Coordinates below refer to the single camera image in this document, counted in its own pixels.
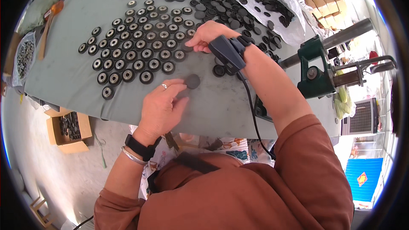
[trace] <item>woman's right hand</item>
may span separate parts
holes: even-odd
[[[195,52],[204,51],[211,53],[207,47],[210,41],[214,40],[220,35],[226,38],[238,37],[240,33],[229,29],[226,25],[217,23],[215,21],[207,21],[201,25],[192,39],[185,43],[186,46],[193,47]]]

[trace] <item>brown sweater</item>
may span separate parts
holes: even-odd
[[[315,115],[289,124],[274,152],[274,168],[202,154],[221,168],[204,175],[170,162],[147,201],[103,189],[95,229],[349,229],[350,186]]]

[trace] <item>wooden stool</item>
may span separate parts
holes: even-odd
[[[40,197],[38,197],[34,202],[32,202],[29,207],[30,207],[31,211],[36,215],[36,217],[38,218],[40,223],[43,225],[43,227],[48,228],[54,222],[55,218],[52,218],[52,219],[48,220],[48,217],[51,216],[51,213],[48,213],[47,215],[45,215],[43,217],[38,213],[38,209],[46,202],[46,200],[44,199],[41,202],[39,202],[36,206],[34,206],[34,204],[39,199],[40,199]]]

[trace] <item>woman's left hand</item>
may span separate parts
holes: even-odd
[[[171,131],[181,120],[188,97],[180,100],[176,96],[186,89],[183,79],[163,81],[167,86],[156,87],[146,95],[142,106],[142,117],[133,137],[144,146],[153,145],[158,137]]]

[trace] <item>wooden handle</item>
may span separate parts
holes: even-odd
[[[42,38],[41,38],[40,49],[38,50],[38,59],[39,59],[39,60],[43,60],[43,59],[44,59],[45,44],[47,43],[47,35],[48,35],[48,31],[49,31],[49,28],[50,28],[50,26],[51,26],[51,22],[52,22],[52,19],[53,19],[53,18],[54,18],[54,13],[51,12],[51,13],[50,13],[50,16],[48,17],[47,23],[45,24],[43,36],[42,36]]]

